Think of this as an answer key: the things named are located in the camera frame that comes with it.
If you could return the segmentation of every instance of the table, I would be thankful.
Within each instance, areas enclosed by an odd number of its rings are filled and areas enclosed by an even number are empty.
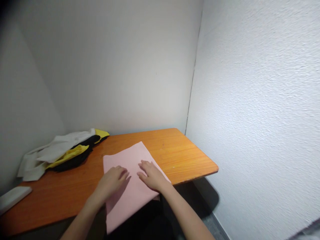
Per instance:
[[[0,218],[9,236],[36,229],[79,213],[103,175],[103,156],[142,141],[173,185],[216,173],[218,166],[178,129],[110,136],[93,149],[85,164],[38,181],[23,182],[33,191]]]

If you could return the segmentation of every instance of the paper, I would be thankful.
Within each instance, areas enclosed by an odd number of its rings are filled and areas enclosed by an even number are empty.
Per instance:
[[[153,162],[166,177],[142,142],[115,155],[106,155],[103,157],[103,169],[105,173],[110,168],[118,165],[126,168],[130,173],[119,191],[106,202],[107,234],[111,233],[140,208],[159,195],[139,179],[137,172],[143,172],[138,166],[141,160]]]

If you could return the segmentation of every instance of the pile of clothes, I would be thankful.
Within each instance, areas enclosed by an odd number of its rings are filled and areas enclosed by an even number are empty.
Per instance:
[[[47,169],[62,172],[80,166],[88,158],[93,147],[110,134],[99,129],[56,136],[45,146],[23,156],[17,177],[23,181],[36,181]]]

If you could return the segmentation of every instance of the fabric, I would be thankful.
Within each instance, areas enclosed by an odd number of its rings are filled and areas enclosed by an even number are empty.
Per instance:
[[[100,139],[99,141],[95,142],[95,143],[98,143],[101,141],[102,138],[105,138],[105,137],[109,137],[110,134],[108,132],[105,132],[105,131],[101,131],[99,129],[95,129],[96,130],[96,135],[99,135],[100,136]]]
[[[108,136],[101,138],[99,135],[94,135],[88,138],[87,140],[79,143],[79,145],[88,145],[87,150],[85,150],[83,153],[79,154],[78,156],[75,156],[74,158],[64,163],[61,163],[53,167],[52,170],[56,172],[63,172],[63,171],[67,171],[67,170],[79,167],[81,164],[83,164],[87,160],[88,156],[93,151],[93,147],[97,145],[96,142],[100,143],[105,139],[107,139],[107,137]]]
[[[58,166],[55,166],[54,168],[50,168],[50,170],[53,170],[55,172],[64,172],[64,171],[79,167],[81,164],[83,164],[87,160],[88,156],[90,155],[90,153],[92,151],[93,151],[93,149],[89,147],[87,150],[85,150],[80,155],[78,155],[74,158],[71,158],[70,160],[68,160]]]
[[[172,226],[164,214],[162,202],[151,200],[104,239],[170,240],[175,238]]]
[[[79,143],[78,145],[73,146],[61,158],[59,158],[57,161],[55,161],[54,163],[51,163],[49,166],[47,166],[46,169],[58,166],[58,165],[64,163],[65,161],[70,160],[71,158],[74,158],[74,157],[80,155],[81,153],[83,153],[85,150],[88,149],[89,144],[91,144],[93,146],[94,144],[102,142],[104,139],[106,139],[106,137],[110,136],[110,134],[108,132],[101,131],[99,129],[95,129],[95,132],[96,132],[95,135],[99,136],[98,141],[93,143],[89,138],[89,139]]]
[[[44,174],[46,167],[63,156],[73,146],[95,134],[94,128],[88,132],[74,132],[65,136],[56,136],[45,146],[36,148],[23,156],[17,177],[23,181],[36,181]]]
[[[165,176],[142,142],[115,155],[103,157],[103,169],[105,173],[110,168],[118,165],[125,167],[130,173],[126,182],[106,202],[108,234],[158,195],[158,192],[148,188],[137,176],[137,172],[141,171],[138,166],[141,160],[153,162]]]
[[[54,163],[51,163],[50,165],[48,165],[46,167],[46,169],[48,168],[53,168],[55,166],[58,166],[62,163],[64,163],[65,161],[70,160],[71,158],[74,158],[78,155],[80,155],[81,153],[83,153],[85,150],[87,150],[89,148],[89,145],[87,146],[83,146],[83,145],[77,145],[75,148],[72,148],[70,150],[68,150],[61,158],[59,158],[57,161],[55,161]]]

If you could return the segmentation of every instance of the wooden desk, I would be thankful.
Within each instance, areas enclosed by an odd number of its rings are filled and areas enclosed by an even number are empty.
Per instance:
[[[23,182],[33,191],[0,218],[8,235],[16,235],[79,213],[103,175],[104,155],[142,141],[173,185],[216,173],[218,166],[178,129],[110,136],[96,146],[85,164],[38,181]]]

